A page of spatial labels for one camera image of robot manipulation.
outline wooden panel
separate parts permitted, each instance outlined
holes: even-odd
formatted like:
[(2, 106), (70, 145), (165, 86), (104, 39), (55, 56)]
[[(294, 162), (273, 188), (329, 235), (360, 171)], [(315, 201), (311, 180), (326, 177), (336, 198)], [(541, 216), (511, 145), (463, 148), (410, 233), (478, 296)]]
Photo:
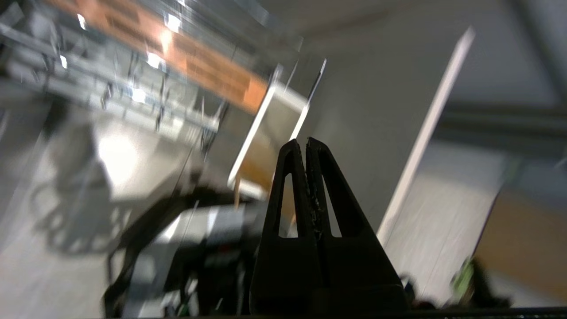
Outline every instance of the wooden panel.
[[(252, 140), (250, 148), (240, 166), (239, 175), (241, 179), (253, 182), (266, 192), (272, 190), (272, 181), (280, 149), (268, 142)], [(282, 222), (283, 228), (295, 222), (295, 201), (293, 197), (293, 185), (283, 186), (282, 197)]]
[(171, 31), (147, 9), (130, 0), (46, 0), (140, 52), (158, 55), (202, 87), (256, 114), (267, 84), (215, 50)]
[(475, 251), (488, 270), (567, 301), (567, 215), (520, 194), (498, 195)]

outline metal rack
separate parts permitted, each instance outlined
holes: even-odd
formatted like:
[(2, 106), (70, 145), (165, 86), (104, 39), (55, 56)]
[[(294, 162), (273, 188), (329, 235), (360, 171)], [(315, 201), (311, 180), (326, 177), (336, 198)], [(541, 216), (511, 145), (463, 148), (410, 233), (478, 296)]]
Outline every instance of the metal rack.
[(11, 61), (5, 64), (10, 77), (173, 140), (202, 148), (211, 144), (228, 106), (225, 99), (210, 99), (157, 54), (108, 38), (80, 15), (70, 17), (41, 1), (23, 8), (13, 3), (0, 18), (0, 37), (10, 47), (2, 57)]

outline gray floor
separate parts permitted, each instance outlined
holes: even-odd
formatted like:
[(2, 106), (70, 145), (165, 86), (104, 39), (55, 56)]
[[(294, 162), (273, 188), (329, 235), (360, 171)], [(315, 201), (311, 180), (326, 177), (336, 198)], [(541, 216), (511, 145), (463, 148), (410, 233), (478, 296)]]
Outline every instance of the gray floor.
[(391, 235), (383, 242), (394, 268), (416, 294), (441, 306), (450, 281), (479, 240), (508, 163), (505, 153), (432, 141)]
[(41, 133), (21, 124), (35, 139), (2, 149), (2, 175), (18, 181), (2, 202), (2, 315), (100, 317), (106, 252), (171, 194), (191, 147), (75, 106), (51, 107)]

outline green object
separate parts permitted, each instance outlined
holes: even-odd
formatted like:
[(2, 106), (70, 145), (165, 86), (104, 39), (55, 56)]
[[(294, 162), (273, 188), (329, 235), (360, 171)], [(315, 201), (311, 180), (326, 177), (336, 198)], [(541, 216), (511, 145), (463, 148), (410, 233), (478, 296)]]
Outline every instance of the green object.
[(453, 295), (457, 300), (460, 301), (466, 295), (471, 285), (473, 273), (474, 273), (474, 269), (472, 266), (472, 259), (467, 258), (463, 262), (463, 265), (461, 266), (459, 272), (457, 272), (455, 276), (453, 276), (453, 279), (451, 280)]
[(179, 308), (179, 311), (177, 312), (177, 316), (178, 317), (189, 317), (189, 307), (187, 307), (187, 305), (185, 305), (185, 304), (181, 305), (181, 307)]

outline black clamp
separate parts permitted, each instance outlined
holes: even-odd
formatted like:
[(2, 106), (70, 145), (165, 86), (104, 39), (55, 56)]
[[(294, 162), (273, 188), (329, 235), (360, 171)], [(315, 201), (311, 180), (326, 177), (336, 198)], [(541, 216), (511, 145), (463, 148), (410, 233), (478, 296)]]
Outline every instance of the black clamp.
[[(250, 289), (253, 314), (377, 314), (409, 309), (401, 281), (329, 148), (296, 140), (278, 156)], [(278, 235), (291, 174), (297, 238)], [(324, 184), (342, 237), (331, 235)]]

